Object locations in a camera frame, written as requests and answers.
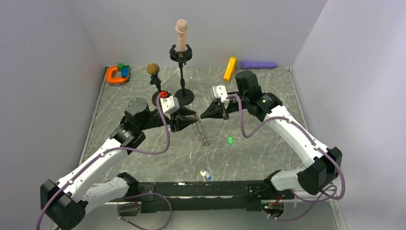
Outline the metal disc with keyrings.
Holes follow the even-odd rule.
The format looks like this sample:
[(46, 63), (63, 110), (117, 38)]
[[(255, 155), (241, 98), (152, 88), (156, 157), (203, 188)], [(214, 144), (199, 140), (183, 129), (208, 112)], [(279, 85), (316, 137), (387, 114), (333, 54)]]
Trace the metal disc with keyrings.
[(210, 142), (209, 142), (209, 139), (207, 137), (205, 127), (203, 126), (199, 116), (198, 115), (193, 115), (193, 117), (197, 119), (197, 122), (194, 123), (194, 125), (196, 126), (198, 139), (200, 140), (200, 142), (201, 142), (201, 144), (203, 146), (209, 146)]

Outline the key with green tag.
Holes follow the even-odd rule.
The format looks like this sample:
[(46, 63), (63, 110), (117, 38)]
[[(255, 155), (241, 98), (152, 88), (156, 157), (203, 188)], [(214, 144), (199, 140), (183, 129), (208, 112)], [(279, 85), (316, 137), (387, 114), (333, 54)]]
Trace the key with green tag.
[(225, 138), (226, 138), (226, 142), (228, 145), (233, 145), (233, 143), (234, 143), (233, 136), (225, 135)]

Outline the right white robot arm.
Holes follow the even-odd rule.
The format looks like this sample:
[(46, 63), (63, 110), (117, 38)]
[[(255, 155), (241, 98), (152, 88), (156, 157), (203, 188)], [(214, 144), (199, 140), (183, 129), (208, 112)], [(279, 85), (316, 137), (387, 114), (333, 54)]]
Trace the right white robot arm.
[(303, 164), (301, 168), (277, 170), (264, 179), (264, 193), (268, 198), (276, 199), (283, 191), (292, 189), (317, 195), (337, 177), (345, 182), (339, 148), (329, 148), (311, 135), (276, 95), (262, 91), (257, 75), (251, 70), (237, 73), (235, 80), (236, 92), (228, 92), (224, 85), (212, 87), (213, 101), (200, 118), (227, 120), (230, 113), (238, 112), (245, 138), (252, 137), (267, 125), (297, 153)]

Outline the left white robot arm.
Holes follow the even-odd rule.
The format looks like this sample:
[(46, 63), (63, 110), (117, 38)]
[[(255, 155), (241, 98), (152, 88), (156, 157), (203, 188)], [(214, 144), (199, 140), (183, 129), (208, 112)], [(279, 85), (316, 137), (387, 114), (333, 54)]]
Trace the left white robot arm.
[(145, 140), (144, 131), (162, 127), (166, 138), (196, 123), (195, 111), (181, 105), (174, 96), (156, 99), (156, 109), (150, 110), (143, 98), (132, 99), (118, 127), (102, 146), (72, 172), (56, 182), (45, 181), (40, 187), (41, 214), (36, 229), (41, 228), (44, 216), (60, 230), (75, 228), (93, 209), (117, 198), (132, 201), (138, 193), (138, 181), (127, 173), (97, 184), (101, 175), (133, 152)]

